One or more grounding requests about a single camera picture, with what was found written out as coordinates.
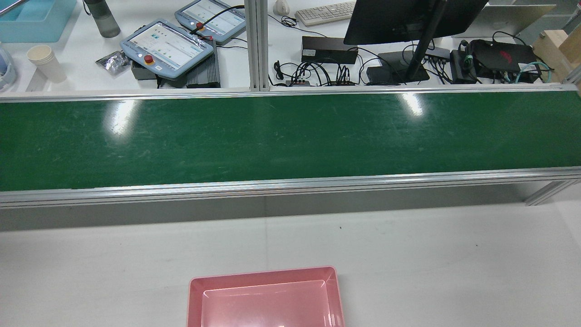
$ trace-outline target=pink tray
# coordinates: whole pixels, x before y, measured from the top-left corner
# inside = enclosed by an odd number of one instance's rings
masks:
[[[194,278],[188,327],[344,327],[333,267]]]

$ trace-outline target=blue plastic box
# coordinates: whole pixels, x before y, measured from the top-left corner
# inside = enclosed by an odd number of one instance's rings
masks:
[[[0,0],[6,8],[15,0]],[[29,0],[0,16],[2,42],[56,42],[77,0]]]

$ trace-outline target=computer monitor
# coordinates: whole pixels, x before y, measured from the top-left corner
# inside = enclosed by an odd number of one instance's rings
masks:
[[[379,54],[385,69],[375,78],[393,84],[429,79],[422,60],[433,38],[464,32],[488,0],[357,0],[344,43],[419,40],[416,50]]]

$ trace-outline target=white keyboard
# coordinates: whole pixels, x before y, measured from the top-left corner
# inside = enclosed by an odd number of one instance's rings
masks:
[[[355,1],[336,3],[334,5],[315,7],[310,9],[297,10],[295,18],[299,19],[305,26],[315,26],[320,24],[337,22],[351,18],[355,7]]]

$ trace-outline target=water bottle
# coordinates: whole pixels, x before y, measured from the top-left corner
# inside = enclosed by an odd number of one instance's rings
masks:
[[[109,10],[105,0],[84,0],[91,15],[95,19],[99,33],[102,37],[115,37],[121,33],[119,25],[115,21],[115,17]]]

